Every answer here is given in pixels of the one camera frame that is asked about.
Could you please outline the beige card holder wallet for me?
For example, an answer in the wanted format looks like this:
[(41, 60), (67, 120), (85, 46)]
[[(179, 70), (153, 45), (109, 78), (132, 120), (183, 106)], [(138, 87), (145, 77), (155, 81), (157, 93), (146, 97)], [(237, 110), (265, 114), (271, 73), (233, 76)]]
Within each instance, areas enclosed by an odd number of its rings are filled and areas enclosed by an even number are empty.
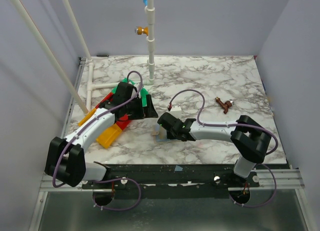
[(157, 123), (152, 128), (151, 136), (156, 144), (172, 143), (176, 141), (176, 139), (169, 139), (167, 137), (167, 131)]

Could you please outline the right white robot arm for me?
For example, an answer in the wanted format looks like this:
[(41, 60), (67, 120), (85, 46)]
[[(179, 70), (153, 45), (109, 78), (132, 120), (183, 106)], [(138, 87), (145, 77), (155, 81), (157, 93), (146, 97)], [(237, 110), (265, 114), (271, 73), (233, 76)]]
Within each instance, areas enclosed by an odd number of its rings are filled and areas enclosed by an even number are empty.
[(247, 115), (241, 115), (234, 122), (201, 124), (195, 118), (182, 121), (166, 112), (160, 116), (157, 124), (166, 130), (171, 140), (216, 140), (234, 144), (240, 158), (230, 174), (230, 182), (236, 187), (247, 183), (251, 170), (264, 162), (272, 138), (267, 130)]

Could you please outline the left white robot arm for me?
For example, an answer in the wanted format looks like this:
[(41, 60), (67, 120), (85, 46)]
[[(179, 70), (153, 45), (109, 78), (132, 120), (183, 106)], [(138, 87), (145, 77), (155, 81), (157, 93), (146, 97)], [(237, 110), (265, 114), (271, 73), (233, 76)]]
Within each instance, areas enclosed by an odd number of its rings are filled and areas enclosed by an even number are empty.
[(94, 113), (76, 131), (64, 138), (55, 137), (49, 144), (44, 172), (71, 187), (93, 181), (99, 188), (110, 185), (108, 167), (87, 163), (85, 153), (93, 142), (120, 120), (157, 118), (150, 94), (140, 95), (129, 82), (120, 82), (115, 93), (101, 101)]

